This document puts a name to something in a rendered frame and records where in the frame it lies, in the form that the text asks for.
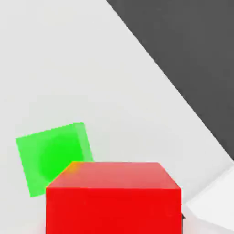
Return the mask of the small red cube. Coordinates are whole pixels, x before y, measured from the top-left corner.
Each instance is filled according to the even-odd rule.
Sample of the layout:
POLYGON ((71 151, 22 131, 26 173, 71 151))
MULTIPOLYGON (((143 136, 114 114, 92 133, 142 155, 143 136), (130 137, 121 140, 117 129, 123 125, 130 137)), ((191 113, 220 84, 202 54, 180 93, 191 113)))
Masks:
POLYGON ((73 162, 46 189, 46 234, 181 234, 181 188, 155 162, 73 162))

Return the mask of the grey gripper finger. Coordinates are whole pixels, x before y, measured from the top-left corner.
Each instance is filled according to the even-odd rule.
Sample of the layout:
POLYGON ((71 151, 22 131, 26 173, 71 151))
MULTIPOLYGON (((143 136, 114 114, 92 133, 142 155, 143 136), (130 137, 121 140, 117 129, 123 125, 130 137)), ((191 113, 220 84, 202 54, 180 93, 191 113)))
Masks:
POLYGON ((234 234, 234 231, 199 219, 187 205, 182 206, 183 234, 234 234))

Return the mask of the small green cube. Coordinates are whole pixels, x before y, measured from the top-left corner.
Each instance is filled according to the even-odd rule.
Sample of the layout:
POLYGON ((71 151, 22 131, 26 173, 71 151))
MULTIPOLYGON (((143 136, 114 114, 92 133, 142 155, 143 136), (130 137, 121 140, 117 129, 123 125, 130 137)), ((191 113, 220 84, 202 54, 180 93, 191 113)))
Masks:
POLYGON ((46 187, 73 161, 93 161, 84 123, 73 123, 16 138, 30 197, 46 187))

